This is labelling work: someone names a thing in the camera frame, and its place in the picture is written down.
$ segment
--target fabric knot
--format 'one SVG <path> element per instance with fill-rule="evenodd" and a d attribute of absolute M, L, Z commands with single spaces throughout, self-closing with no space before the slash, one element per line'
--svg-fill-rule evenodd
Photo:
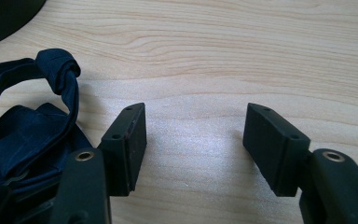
<path fill-rule="evenodd" d="M 61 95 L 65 89 L 65 76 L 80 76 L 80 67 L 71 53 L 64 49 L 39 51 L 36 66 L 45 75 L 54 93 Z"/>

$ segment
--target black object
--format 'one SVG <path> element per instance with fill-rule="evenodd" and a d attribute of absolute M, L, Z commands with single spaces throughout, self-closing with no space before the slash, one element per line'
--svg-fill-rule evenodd
<path fill-rule="evenodd" d="M 358 166 L 332 149 L 308 151 L 310 139 L 270 108 L 248 104 L 243 145 L 277 196 L 303 193 L 306 224 L 358 224 Z"/>
<path fill-rule="evenodd" d="M 46 0 L 0 0 L 0 41 L 30 21 Z"/>
<path fill-rule="evenodd" d="M 103 147 L 68 156 L 61 179 L 21 195 L 1 186 L 0 218 L 5 220 L 0 223 L 111 223 L 109 196 L 127 196 L 135 189 L 145 128 L 145 104 L 130 105 L 103 136 Z"/>

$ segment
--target black round object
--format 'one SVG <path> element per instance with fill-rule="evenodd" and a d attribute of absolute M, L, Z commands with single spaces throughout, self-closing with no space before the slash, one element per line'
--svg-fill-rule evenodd
<path fill-rule="evenodd" d="M 46 0 L 0 0 L 0 41 L 18 31 Z"/>

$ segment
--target table surface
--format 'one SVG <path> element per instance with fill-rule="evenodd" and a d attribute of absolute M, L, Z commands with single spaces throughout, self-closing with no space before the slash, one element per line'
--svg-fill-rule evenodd
<path fill-rule="evenodd" d="M 0 42 L 0 62 L 70 51 L 82 68 L 78 124 L 94 146 L 126 105 L 146 104 L 136 191 L 116 223 L 301 223 L 241 144 L 246 106 L 273 108 L 358 163 L 358 0 L 48 0 Z M 13 105 L 65 108 L 47 82 Z"/>

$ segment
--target blue drawstring bag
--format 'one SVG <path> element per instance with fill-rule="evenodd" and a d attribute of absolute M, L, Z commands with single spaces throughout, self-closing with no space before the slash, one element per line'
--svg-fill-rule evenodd
<path fill-rule="evenodd" d="M 16 105 L 0 118 L 0 185 L 14 193 L 36 189 L 60 178 L 71 152 L 91 147 L 76 125 L 79 75 L 77 62 L 63 49 L 42 50 L 35 60 L 0 63 L 0 95 L 22 81 L 45 78 L 69 109 L 66 114 L 52 104 L 36 110 Z"/>

